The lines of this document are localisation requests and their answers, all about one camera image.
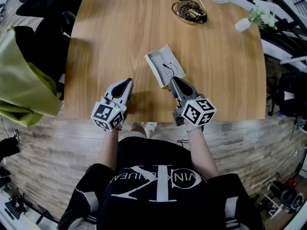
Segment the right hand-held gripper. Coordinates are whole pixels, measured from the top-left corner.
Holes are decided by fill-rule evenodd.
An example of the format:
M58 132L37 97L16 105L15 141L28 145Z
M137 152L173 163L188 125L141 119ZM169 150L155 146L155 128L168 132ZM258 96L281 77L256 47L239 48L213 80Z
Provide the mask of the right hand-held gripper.
M198 97L195 87L182 78L172 77L169 82L169 91L177 105L183 105L178 106L173 112L178 127L184 125L184 120L194 127L201 127L209 123L217 112L210 99Z

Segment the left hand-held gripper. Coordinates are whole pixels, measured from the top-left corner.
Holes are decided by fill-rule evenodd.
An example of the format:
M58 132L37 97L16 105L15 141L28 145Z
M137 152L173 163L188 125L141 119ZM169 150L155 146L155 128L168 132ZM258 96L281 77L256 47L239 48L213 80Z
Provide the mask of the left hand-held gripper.
M122 79L111 84L105 97L100 102L96 102L92 110L91 119L98 128L112 132L120 129L125 120L125 106L130 99L133 89L132 78Z

